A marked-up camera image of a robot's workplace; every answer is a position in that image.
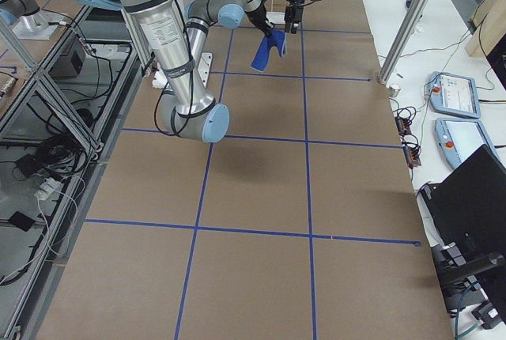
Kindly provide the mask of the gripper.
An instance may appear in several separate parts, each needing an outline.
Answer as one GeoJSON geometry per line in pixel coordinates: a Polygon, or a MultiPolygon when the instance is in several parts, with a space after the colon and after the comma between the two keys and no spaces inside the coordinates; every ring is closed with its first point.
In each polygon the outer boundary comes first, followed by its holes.
{"type": "Polygon", "coordinates": [[[267,18],[266,7],[260,4],[256,9],[247,13],[248,20],[265,36],[271,36],[274,25],[267,18]]]}
{"type": "Polygon", "coordinates": [[[298,26],[302,21],[304,0],[286,1],[288,5],[285,7],[285,32],[297,32],[298,26]]]}

